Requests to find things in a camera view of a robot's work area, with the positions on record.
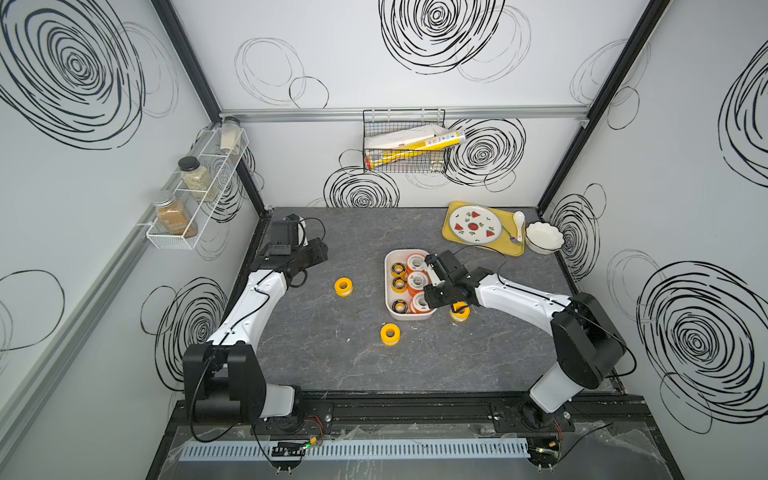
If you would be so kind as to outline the white plastic storage box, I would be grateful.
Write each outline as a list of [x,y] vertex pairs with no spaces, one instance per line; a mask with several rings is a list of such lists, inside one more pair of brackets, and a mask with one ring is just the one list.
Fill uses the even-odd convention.
[[393,314],[391,312],[390,307],[391,307],[391,304],[395,300],[405,300],[405,301],[407,301],[410,304],[412,296],[410,296],[407,291],[405,293],[402,293],[402,294],[396,294],[396,293],[394,293],[392,291],[391,282],[392,282],[392,279],[394,277],[390,273],[390,267],[395,262],[403,262],[403,263],[405,263],[406,259],[408,258],[408,256],[413,254],[413,253],[421,253],[421,254],[424,254],[425,256],[428,254],[427,251],[422,250],[422,249],[413,249],[413,248],[411,248],[411,249],[396,249],[396,250],[390,251],[385,256],[385,259],[384,259],[385,305],[386,305],[386,307],[388,309],[388,312],[392,316],[392,318],[395,319],[395,320],[398,320],[398,321],[426,320],[429,317],[431,317],[433,315],[433,313],[434,313],[434,309],[433,309],[433,312],[431,314],[426,314],[426,315],[424,315],[424,314],[422,314],[422,315],[414,315],[414,314],[411,314],[410,312],[408,314],[405,314],[405,315],[397,315],[397,314]]

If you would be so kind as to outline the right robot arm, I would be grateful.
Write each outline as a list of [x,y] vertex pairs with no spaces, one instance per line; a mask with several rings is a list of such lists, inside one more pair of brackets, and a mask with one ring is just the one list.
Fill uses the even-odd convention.
[[511,315],[551,337],[556,363],[528,390],[522,407],[526,413],[555,414],[578,393],[599,387],[629,353],[607,312],[590,294],[547,293],[488,268],[468,270],[449,250],[427,255],[426,264],[437,277],[424,289],[430,308],[449,306],[453,313],[462,313],[456,304],[464,302]]

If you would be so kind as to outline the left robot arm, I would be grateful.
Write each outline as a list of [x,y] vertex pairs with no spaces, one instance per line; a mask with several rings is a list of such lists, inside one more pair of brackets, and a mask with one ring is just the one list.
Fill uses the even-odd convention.
[[283,248],[264,248],[251,263],[245,288],[226,319],[207,340],[185,351],[184,400],[188,420],[248,423],[299,418],[301,389],[270,384],[257,358],[261,335],[293,278],[328,260],[319,238]]

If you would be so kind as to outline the yellow sealing tape roll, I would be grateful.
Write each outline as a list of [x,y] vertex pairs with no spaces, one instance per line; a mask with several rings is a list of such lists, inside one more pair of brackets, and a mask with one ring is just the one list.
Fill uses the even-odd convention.
[[456,302],[451,306],[450,317],[454,322],[463,323],[471,314],[470,306],[466,302]]
[[380,330],[380,339],[386,346],[395,346],[401,340],[401,330],[395,324],[386,324]]
[[342,298],[350,296],[354,291],[354,285],[350,278],[342,277],[334,283],[335,293]]

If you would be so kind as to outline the orange sealing tape roll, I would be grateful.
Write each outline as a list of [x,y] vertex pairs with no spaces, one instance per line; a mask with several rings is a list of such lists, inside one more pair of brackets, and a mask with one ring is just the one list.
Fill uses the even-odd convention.
[[429,307],[423,291],[414,295],[409,304],[409,312],[414,315],[431,314],[433,309]]
[[426,270],[425,255],[421,253],[413,253],[408,256],[405,265],[408,275],[414,272],[423,272]]
[[414,297],[423,292],[424,288],[430,283],[429,276],[423,271],[411,272],[407,277],[407,292]]

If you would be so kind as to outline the yellow black tape roll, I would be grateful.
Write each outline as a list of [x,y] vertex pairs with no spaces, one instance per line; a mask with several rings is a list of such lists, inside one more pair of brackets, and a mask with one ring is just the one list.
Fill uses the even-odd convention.
[[392,279],[391,288],[392,288],[392,291],[396,294],[405,293],[408,288],[408,281],[403,276],[395,277]]
[[405,315],[409,313],[409,303],[405,300],[395,300],[390,309],[393,314]]
[[394,278],[405,278],[407,276],[407,266],[403,262],[395,262],[390,267],[390,273]]

